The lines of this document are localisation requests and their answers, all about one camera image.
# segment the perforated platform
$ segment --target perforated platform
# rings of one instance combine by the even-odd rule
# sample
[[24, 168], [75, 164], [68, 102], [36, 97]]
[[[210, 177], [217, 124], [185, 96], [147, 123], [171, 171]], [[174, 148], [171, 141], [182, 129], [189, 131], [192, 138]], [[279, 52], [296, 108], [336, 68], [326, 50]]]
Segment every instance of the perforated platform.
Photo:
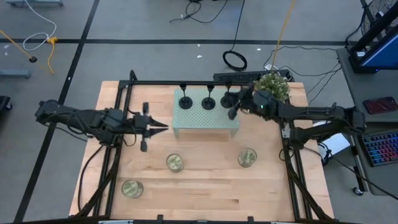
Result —
[[212, 110], [203, 109], [201, 101], [208, 96], [207, 88], [194, 89], [187, 88], [186, 96], [189, 96], [192, 101], [190, 109], [181, 109], [178, 101], [183, 97], [181, 89], [174, 91], [174, 112], [173, 112], [173, 130], [176, 137], [178, 137], [179, 129], [230, 129], [231, 134], [234, 135], [239, 129], [239, 121], [228, 119], [229, 109], [223, 108], [220, 100], [224, 96], [225, 89], [215, 88], [211, 92], [211, 97], [216, 101], [216, 106]]

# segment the black stand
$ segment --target black stand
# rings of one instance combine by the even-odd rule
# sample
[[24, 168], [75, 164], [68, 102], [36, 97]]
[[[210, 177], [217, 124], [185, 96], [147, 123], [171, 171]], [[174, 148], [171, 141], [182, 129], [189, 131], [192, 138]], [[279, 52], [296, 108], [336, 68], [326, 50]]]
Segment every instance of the black stand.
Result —
[[206, 97], [201, 101], [201, 106], [205, 110], [212, 110], [216, 106], [216, 101], [210, 97], [210, 93], [211, 91], [213, 91], [213, 89], [214, 89], [214, 84], [207, 85], [207, 90], [209, 91], [209, 97]]
[[189, 96], [185, 96], [185, 90], [187, 89], [187, 83], [183, 82], [180, 83], [180, 88], [184, 92], [184, 97], [178, 101], [178, 105], [184, 109], [187, 110], [192, 107], [192, 99]]
[[[225, 82], [226, 88], [227, 88], [227, 93], [229, 93], [229, 89], [231, 88], [232, 83], [231, 82]], [[236, 101], [234, 98], [230, 97], [229, 95], [224, 95], [220, 103], [223, 108], [231, 108], [233, 105], [235, 105]]]

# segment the white cable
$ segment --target white cable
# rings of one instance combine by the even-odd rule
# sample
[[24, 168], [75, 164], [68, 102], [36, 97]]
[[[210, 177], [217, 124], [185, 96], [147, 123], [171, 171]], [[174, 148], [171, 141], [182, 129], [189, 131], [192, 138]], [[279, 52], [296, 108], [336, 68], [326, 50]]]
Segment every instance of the white cable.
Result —
[[[28, 5], [29, 9], [32, 10], [32, 12], [34, 12], [34, 14], [36, 14], [37, 16], [39, 16], [40, 18], [44, 19], [44, 20], [47, 21], [47, 22], [51, 22], [51, 23], [54, 25], [54, 31], [51, 33], [51, 35], [48, 35], [48, 34], [45, 33], [45, 32], [39, 32], [39, 33], [36, 33], [36, 34], [33, 34], [33, 35], [29, 36], [28, 38], [26, 38], [26, 39], [24, 40], [24, 42], [22, 43], [22, 46], [24, 47], [24, 49], [27, 50], [27, 51], [33, 51], [33, 50], [36, 50], [36, 49], [38, 49], [39, 47], [41, 47], [49, 38], [51, 38], [51, 37], [54, 35], [55, 31], [57, 30], [57, 25], [56, 25], [53, 21], [44, 18], [42, 15], [40, 15], [40, 14], [37, 13], [35, 10], [33, 10], [32, 6], [30, 6], [30, 4], [27, 2], [27, 0], [24, 0], [24, 1], [25, 1], [25, 3]], [[34, 47], [34, 48], [32, 48], [32, 49], [28, 49], [28, 48], [25, 46], [26, 42], [27, 42], [30, 38], [32, 38], [32, 37], [34, 37], [34, 36], [37, 36], [37, 35], [45, 35], [45, 36], [46, 36], [46, 39], [45, 39], [41, 44], [39, 44], [38, 46], [36, 46], [36, 47]]]

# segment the black floor stripe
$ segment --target black floor stripe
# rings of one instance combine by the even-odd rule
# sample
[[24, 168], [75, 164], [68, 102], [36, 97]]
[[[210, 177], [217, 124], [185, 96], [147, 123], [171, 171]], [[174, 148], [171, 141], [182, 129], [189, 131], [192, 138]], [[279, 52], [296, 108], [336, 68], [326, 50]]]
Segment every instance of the black floor stripe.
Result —
[[[14, 39], [22, 43], [24, 39]], [[85, 44], [233, 44], [234, 40], [206, 40], [206, 39], [169, 39], [169, 40], [123, 40], [123, 39], [86, 39]], [[28, 43], [39, 44], [43, 39], [32, 39]], [[7, 39], [0, 39], [0, 43], [9, 43]], [[57, 44], [79, 44], [80, 39], [59, 39]], [[236, 44], [243, 45], [276, 45], [277, 40], [237, 40]], [[281, 45], [317, 45], [317, 46], [345, 46], [344, 41], [326, 40], [282, 40]]]
[[[88, 16], [87, 22], [86, 22], [86, 26], [83, 30], [83, 33], [81, 35], [81, 39], [79, 41], [79, 45], [77, 47], [75, 56], [72, 60], [72, 64], [70, 65], [69, 71], [68, 71], [68, 75], [65, 79], [65, 83], [63, 85], [60, 97], [58, 99], [58, 101], [63, 104], [65, 102], [65, 98], [67, 97], [67, 93], [68, 93], [68, 89], [70, 86], [70, 82], [72, 80], [73, 74], [75, 73], [76, 70], [76, 66], [79, 62], [79, 58], [81, 55], [81, 51], [83, 50], [83, 46], [85, 44], [85, 40], [87, 38], [88, 35], [88, 31], [90, 30], [91, 24], [93, 22], [93, 18], [95, 15], [95, 12], [97, 10], [98, 7], [98, 3], [100, 2], [100, 0], [94, 0], [93, 6], [91, 7], [91, 11], [90, 14]], [[21, 203], [19, 204], [19, 208], [18, 211], [16, 213], [15, 219], [14, 219], [14, 223], [17, 222], [22, 222], [24, 217], [25, 217], [25, 213], [27, 210], [27, 207], [29, 206], [29, 202], [30, 199], [32, 198], [32, 194], [34, 191], [34, 188], [36, 186], [37, 180], [39, 178], [40, 175], [40, 171], [42, 170], [42, 166], [44, 163], [44, 159], [47, 155], [47, 151], [49, 150], [49, 146], [51, 143], [51, 139], [52, 136], [54, 134], [54, 128], [52, 126], [52, 128], [48, 128], [47, 133], [45, 134], [44, 140], [43, 140], [43, 144], [42, 147], [40, 148], [40, 152], [39, 155], [37, 156], [37, 160], [35, 163], [35, 166], [33, 168], [32, 171], [32, 175], [30, 176], [30, 179], [28, 181], [27, 187], [25, 189], [25, 193], [24, 196], [22, 197]]]

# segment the yellow cable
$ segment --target yellow cable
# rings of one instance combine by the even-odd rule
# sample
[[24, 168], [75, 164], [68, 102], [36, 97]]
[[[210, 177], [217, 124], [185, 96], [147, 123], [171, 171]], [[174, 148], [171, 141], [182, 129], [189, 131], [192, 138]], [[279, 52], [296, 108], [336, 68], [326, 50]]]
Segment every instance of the yellow cable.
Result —
[[[11, 39], [11, 37], [9, 37], [3, 30], [0, 30], [0, 34], [2, 34], [3, 36], [5, 36], [5, 38], [7, 38], [11, 43], [13, 43], [21, 52], [23, 52], [29, 59], [32, 59], [33, 56], [31, 56], [28, 52], [26, 52], [24, 49], [22, 49], [17, 43], [14, 42], [14, 40]], [[45, 69], [45, 67], [43, 65], [41, 65], [40, 63], [38, 63], [39, 67], [42, 70], [47, 71], [47, 69]]]
[[275, 64], [276, 54], [278, 53], [279, 43], [280, 43], [280, 40], [282, 39], [282, 36], [283, 36], [283, 34], [284, 34], [284, 31], [285, 31], [285, 28], [286, 28], [286, 25], [287, 25], [287, 21], [289, 21], [289, 19], [290, 19], [290, 14], [291, 14], [292, 11], [293, 11], [293, 7], [294, 7], [294, 3], [295, 3], [295, 2], [296, 2], [296, 0], [292, 0], [292, 3], [291, 3], [291, 5], [290, 5], [289, 12], [287, 13], [287, 16], [286, 16], [286, 19], [285, 19], [285, 22], [284, 22], [284, 26], [282, 27], [282, 32], [280, 32], [279, 39], [278, 39], [278, 43], [277, 43], [276, 49], [275, 49], [274, 59], [272, 59], [271, 70], [274, 69], [274, 64]]
[[52, 55], [54, 54], [54, 50], [55, 50], [55, 41], [57, 41], [58, 38], [57, 37], [51, 37], [47, 40], [48, 43], [50, 43], [52, 45], [52, 50], [51, 50], [51, 54], [49, 56], [49, 58], [47, 59], [47, 65], [49, 66], [50, 72], [51, 74], [54, 75], [54, 71], [52, 70], [51, 64], [50, 64], [50, 60], [52, 58]]

